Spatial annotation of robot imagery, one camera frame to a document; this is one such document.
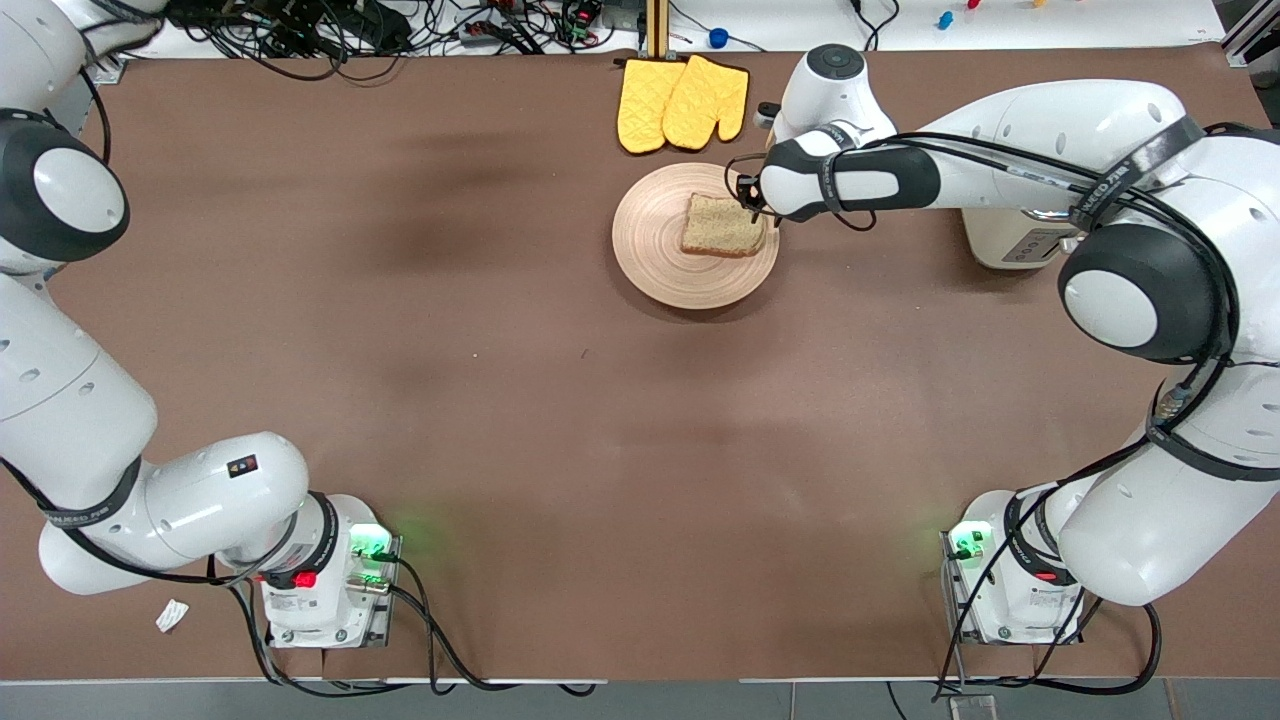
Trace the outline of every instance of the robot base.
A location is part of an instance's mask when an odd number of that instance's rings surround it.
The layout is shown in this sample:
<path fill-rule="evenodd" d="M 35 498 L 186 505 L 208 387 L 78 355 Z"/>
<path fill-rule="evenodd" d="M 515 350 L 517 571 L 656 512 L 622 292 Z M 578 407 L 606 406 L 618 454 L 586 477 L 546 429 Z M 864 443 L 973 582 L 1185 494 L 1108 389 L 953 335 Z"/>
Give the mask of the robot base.
<path fill-rule="evenodd" d="M 369 559 L 399 553 L 401 539 L 378 524 L 367 505 L 330 495 L 338 512 L 337 551 L 316 573 L 311 588 L 275 589 L 262 584 L 271 647 L 383 647 L 390 625 L 390 585 L 399 566 Z"/>
<path fill-rule="evenodd" d="M 943 600 L 952 628 L 1004 542 L 1005 506 L 1012 498 L 1010 491 L 983 493 L 969 505 L 955 528 L 942 533 Z M 972 557 L 956 557 L 961 550 Z M 1080 592 L 1079 584 L 1055 585 L 1037 579 L 1018 564 L 1010 550 L 1005 550 L 991 569 L 991 579 L 974 598 L 960 637 L 964 642 L 984 644 L 1050 644 L 1064 623 L 1068 628 L 1062 637 L 1071 637 L 1079 616 L 1073 615 L 1071 609 Z"/>

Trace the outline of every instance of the black label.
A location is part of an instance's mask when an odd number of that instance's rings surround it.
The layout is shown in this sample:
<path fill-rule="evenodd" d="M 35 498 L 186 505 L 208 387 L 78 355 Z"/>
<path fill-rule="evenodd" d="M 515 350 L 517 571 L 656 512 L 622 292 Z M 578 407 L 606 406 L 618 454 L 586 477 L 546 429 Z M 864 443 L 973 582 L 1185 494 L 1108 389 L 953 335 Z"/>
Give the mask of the black label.
<path fill-rule="evenodd" d="M 239 460 L 232 460 L 227 464 L 227 474 L 233 478 L 252 473 L 253 470 L 257 470 L 257 455 L 246 455 Z"/>

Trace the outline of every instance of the white round joint cap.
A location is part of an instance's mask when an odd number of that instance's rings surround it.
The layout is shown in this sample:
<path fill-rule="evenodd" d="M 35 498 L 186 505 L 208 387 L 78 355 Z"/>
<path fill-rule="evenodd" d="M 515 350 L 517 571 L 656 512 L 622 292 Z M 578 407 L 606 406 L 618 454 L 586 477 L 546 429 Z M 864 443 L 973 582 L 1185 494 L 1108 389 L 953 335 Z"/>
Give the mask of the white round joint cap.
<path fill-rule="evenodd" d="M 1138 347 L 1156 337 L 1156 306 L 1142 288 L 1115 273 L 1074 275 L 1062 302 L 1080 329 L 1112 347 Z"/>
<path fill-rule="evenodd" d="M 124 220 L 124 190 L 97 158 L 54 147 L 36 159 L 36 192 L 55 218 L 82 232 L 106 232 Z"/>

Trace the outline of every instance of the white tag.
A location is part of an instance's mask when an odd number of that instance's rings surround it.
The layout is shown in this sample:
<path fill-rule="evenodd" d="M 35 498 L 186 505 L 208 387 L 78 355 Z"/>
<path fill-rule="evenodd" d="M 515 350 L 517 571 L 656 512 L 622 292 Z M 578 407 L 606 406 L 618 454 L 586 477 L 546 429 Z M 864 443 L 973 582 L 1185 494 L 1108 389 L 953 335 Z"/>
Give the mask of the white tag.
<path fill-rule="evenodd" d="M 178 621 L 191 610 L 191 606 L 186 602 L 178 602 L 177 600 L 170 600 L 169 605 L 164 606 L 164 612 L 156 618 L 156 628 L 160 628 L 161 633 L 168 633 L 173 629 Z"/>

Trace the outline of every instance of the gray floor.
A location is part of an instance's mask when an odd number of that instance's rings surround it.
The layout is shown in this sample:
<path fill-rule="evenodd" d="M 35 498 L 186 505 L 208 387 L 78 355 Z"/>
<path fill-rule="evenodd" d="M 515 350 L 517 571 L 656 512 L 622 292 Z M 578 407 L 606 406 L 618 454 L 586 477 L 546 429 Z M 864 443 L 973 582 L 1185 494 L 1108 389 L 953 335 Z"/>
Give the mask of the gray floor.
<path fill-rule="evenodd" d="M 895 683 L 910 720 L 950 717 L 932 687 Z M 1280 682 L 1155 680 L 1114 698 L 1027 688 L 996 691 L 1001 720 L 1280 720 Z M 265 683 L 138 683 L 0 687 L 3 720 L 895 720 L 883 683 L 618 683 L 585 700 L 553 687 L 502 693 L 426 688 L 358 700 L 315 700 Z"/>

